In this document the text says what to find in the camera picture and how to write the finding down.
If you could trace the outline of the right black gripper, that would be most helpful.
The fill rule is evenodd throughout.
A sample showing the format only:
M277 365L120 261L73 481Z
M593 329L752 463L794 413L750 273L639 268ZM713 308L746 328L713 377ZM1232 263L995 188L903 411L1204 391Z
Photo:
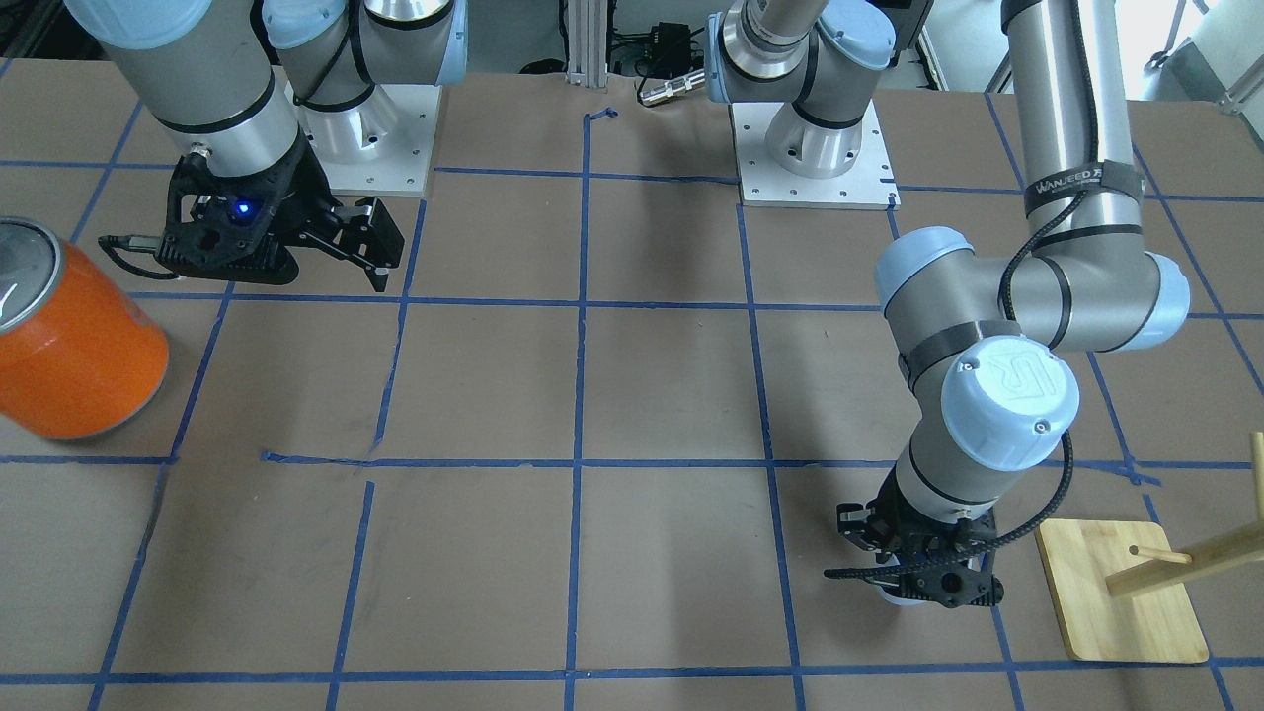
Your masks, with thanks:
M319 249L348 261L383 294L402 261L404 239L386 202L358 199L351 206L334 199L310 139L297 133L274 166L248 177L241 199L252 202L246 244L277 242Z

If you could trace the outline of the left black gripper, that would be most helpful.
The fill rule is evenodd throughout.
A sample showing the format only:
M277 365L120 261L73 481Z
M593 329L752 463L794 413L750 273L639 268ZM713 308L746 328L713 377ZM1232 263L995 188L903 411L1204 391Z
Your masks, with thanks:
M918 510L902 490L902 479L915 476L911 464L894 466L878 495L868 506L836 505L836 529L841 536L875 554L875 567L823 571L830 579L860 579L868 584L899 586L908 576L924 571L968 571L999 547L992 512L972 517L952 512L951 522Z

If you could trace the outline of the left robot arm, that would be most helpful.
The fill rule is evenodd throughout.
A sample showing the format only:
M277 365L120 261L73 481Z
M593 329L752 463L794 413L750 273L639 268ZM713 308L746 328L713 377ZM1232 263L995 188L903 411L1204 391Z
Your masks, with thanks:
M991 590L975 560L1034 531L1074 471L1079 407L1062 350L1146 350L1189 311L1189 283L1146 250L1111 1L1005 1L1028 234L985 261L961 232L908 232L873 280L920 419L841 536L876 559L825 571L902 598Z

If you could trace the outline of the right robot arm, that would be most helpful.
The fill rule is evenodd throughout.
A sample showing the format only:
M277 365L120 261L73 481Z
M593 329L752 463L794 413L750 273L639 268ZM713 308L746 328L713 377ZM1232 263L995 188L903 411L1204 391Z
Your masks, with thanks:
M375 292L404 238L373 178L336 199L332 170L416 159L389 87L468 70L464 1L68 1L181 151L155 237L102 237L148 280L284 286L293 249L351 263Z

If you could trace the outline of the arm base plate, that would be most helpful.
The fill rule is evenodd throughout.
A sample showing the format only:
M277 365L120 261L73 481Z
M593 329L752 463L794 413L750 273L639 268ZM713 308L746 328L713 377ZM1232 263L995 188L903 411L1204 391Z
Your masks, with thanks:
M813 125L790 102L732 104L731 118L744 206L902 205L873 102L844 129Z
M355 100L295 108L297 121L337 197L423 197L442 87L362 86Z

